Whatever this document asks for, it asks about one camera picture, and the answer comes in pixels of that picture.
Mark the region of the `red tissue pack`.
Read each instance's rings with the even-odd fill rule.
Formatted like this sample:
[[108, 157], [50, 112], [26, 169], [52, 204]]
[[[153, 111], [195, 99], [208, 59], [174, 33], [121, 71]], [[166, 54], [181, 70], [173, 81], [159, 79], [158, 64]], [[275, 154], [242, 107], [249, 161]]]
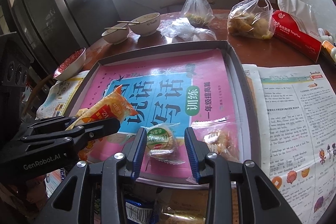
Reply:
[[322, 42], [311, 5], [300, 0], [277, 0], [277, 4], [278, 10], [272, 15], [274, 36], [316, 62]]

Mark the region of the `clear packet crispy cake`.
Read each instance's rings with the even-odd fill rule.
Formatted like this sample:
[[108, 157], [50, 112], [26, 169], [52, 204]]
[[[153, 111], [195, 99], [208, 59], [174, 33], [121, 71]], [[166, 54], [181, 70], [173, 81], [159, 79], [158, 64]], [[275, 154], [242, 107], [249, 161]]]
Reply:
[[161, 208], [158, 223], [179, 224], [179, 223], [205, 223], [205, 217], [201, 213], [194, 210], [173, 209], [170, 206]]

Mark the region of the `tied clear plastic bag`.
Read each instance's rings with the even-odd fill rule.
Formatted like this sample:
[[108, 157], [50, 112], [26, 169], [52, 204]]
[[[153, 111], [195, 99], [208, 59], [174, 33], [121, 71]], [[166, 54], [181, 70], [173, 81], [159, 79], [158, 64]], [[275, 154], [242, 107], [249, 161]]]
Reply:
[[186, 0], [181, 17], [187, 18], [192, 26], [203, 28], [214, 19], [214, 14], [207, 0]]

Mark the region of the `small white bowl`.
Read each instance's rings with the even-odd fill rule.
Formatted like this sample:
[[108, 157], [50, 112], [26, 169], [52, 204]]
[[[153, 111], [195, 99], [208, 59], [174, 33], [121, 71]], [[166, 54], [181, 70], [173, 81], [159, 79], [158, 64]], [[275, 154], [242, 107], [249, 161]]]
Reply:
[[119, 23], [113, 27], [126, 27], [127, 30], [105, 30], [101, 37], [110, 44], [120, 44], [124, 42], [129, 35], [129, 27], [126, 23]]

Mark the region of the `clear packet dried snack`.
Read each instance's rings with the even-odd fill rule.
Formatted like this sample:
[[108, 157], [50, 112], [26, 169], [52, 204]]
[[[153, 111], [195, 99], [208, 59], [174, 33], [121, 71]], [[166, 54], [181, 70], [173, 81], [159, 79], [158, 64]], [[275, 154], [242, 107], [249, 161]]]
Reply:
[[198, 140], [206, 143], [211, 152], [221, 155], [228, 161], [239, 162], [239, 125], [228, 118], [211, 121], [194, 121], [191, 127]]

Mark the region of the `dark refrigerator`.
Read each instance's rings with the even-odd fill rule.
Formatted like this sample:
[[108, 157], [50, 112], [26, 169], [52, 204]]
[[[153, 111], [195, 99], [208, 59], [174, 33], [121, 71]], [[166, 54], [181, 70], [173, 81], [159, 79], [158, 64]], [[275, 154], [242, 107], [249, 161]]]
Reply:
[[10, 14], [10, 30], [20, 34], [43, 76], [120, 19], [112, 0], [14, 0]]

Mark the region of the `blue biscuit packet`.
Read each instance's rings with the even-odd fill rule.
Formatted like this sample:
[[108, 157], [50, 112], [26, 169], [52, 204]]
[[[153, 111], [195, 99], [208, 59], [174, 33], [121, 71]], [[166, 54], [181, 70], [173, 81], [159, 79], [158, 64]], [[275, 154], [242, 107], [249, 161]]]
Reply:
[[125, 210], [127, 223], [150, 224], [155, 223], [154, 202], [126, 199]]

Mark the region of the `crumpled clear plastic wrap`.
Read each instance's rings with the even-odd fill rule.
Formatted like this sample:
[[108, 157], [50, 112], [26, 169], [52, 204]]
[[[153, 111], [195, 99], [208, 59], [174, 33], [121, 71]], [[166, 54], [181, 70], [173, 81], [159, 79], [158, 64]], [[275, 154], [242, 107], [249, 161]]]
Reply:
[[184, 41], [217, 40], [212, 30], [192, 26], [185, 18], [173, 20], [161, 30], [161, 34], [168, 38], [180, 38]]

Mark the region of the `orange bread snack packet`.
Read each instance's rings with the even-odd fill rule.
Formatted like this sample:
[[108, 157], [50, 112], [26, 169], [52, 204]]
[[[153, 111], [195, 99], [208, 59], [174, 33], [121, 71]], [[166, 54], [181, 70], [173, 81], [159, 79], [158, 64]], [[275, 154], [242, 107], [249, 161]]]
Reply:
[[122, 85], [108, 96], [102, 98], [89, 109], [81, 109], [78, 118], [69, 125], [66, 130], [71, 130], [76, 126], [84, 123], [100, 121], [108, 118], [116, 118], [121, 123], [128, 116], [135, 116], [138, 112], [133, 106], [122, 96]]

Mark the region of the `red patterned white bowl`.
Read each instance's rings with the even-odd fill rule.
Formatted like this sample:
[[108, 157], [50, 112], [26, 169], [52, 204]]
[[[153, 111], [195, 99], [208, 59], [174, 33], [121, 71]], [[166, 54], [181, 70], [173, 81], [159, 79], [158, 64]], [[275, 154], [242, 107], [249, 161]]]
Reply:
[[54, 72], [53, 79], [65, 81], [77, 75], [86, 60], [85, 48], [72, 53], [63, 63], [61, 63]]

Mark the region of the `large white bowl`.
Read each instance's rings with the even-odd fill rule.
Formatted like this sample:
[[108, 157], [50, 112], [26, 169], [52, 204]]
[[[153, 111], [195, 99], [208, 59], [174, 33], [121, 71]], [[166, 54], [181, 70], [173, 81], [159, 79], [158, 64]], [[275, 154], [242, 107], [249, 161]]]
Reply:
[[149, 36], [154, 34], [161, 23], [161, 14], [154, 12], [133, 19], [128, 27], [130, 30], [140, 36]]

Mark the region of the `plastic bag of fried food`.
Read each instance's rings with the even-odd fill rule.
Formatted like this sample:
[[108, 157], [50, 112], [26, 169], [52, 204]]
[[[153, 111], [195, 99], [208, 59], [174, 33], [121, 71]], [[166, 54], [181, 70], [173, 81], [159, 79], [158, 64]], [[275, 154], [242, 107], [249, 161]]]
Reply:
[[228, 34], [260, 40], [273, 37], [276, 23], [269, 0], [244, 0], [232, 7], [227, 20]]

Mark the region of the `chopsticks on small bowl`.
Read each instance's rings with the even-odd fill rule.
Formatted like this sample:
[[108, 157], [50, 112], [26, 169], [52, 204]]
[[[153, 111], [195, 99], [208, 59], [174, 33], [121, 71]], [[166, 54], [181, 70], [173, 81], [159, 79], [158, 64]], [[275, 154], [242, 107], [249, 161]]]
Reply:
[[127, 30], [126, 27], [106, 27], [105, 30]]

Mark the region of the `right newspaper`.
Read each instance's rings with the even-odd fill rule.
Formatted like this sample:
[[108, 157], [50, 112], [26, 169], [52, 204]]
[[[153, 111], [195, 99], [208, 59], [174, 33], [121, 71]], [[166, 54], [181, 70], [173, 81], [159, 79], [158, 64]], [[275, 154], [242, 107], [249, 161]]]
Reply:
[[319, 65], [243, 69], [261, 168], [302, 223], [317, 223], [335, 197], [335, 92]]

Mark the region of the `green label round cookie packet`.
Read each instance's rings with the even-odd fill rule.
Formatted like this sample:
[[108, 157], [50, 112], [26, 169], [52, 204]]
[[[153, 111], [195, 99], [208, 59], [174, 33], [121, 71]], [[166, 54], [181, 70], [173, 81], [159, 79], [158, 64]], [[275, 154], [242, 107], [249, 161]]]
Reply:
[[174, 135], [179, 125], [180, 123], [160, 123], [151, 127], [144, 127], [148, 157], [171, 165], [185, 163], [184, 160], [180, 159], [179, 145]]

